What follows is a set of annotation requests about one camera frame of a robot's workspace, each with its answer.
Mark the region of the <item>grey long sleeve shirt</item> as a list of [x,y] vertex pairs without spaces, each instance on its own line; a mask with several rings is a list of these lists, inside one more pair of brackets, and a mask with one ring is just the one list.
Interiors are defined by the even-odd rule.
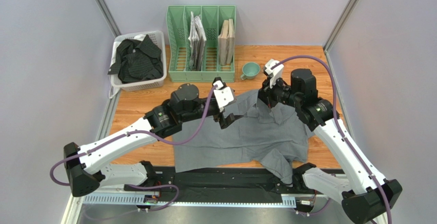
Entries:
[[258,161],[286,185],[292,184],[292,162],[306,162],[309,138],[314,133],[303,124],[293,107],[268,108],[258,91],[237,96],[226,113],[242,115],[221,129],[207,117],[200,131],[184,145],[174,147],[176,172]]

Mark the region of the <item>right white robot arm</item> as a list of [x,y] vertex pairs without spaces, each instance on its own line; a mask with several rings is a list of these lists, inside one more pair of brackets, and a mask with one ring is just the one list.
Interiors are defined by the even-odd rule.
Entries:
[[388,180],[360,151],[348,135],[332,103],[319,97],[316,78],[309,69],[291,72],[291,83],[282,69],[264,68],[266,80],[259,97],[269,107],[295,108],[299,120],[324,144],[340,164],[346,179],[332,176],[314,164],[297,168],[294,185],[323,193],[339,203],[353,223],[389,223],[389,211],[402,192],[396,179]]

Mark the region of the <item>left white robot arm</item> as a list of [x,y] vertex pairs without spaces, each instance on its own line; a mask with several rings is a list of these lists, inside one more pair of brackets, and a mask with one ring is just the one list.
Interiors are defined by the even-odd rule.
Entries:
[[[63,148],[68,182],[74,197],[86,196],[101,187],[127,185],[151,187],[155,172],[151,163],[141,161],[134,165],[113,165],[112,161],[139,147],[161,141],[170,145],[183,145],[199,133],[207,117],[212,117],[221,129],[230,126],[239,115],[224,116],[225,108],[236,102],[234,90],[220,78],[212,84],[208,96],[201,98],[193,84],[183,84],[173,91],[169,99],[153,108],[128,127],[99,141],[79,146],[74,142]],[[185,122],[199,120],[199,128],[182,141],[166,138],[180,132]]]

